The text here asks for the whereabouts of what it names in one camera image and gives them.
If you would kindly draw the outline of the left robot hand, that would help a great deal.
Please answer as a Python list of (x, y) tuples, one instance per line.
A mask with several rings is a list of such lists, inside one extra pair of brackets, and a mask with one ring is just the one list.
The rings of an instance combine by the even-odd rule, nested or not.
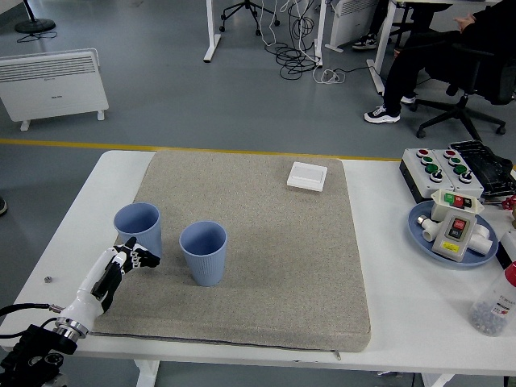
[(114, 293), (127, 273), (159, 264), (160, 257), (137, 243), (135, 237), (106, 249), (81, 283), (73, 302), (60, 312), (56, 330), (86, 336), (93, 330), (96, 318), (110, 308)]

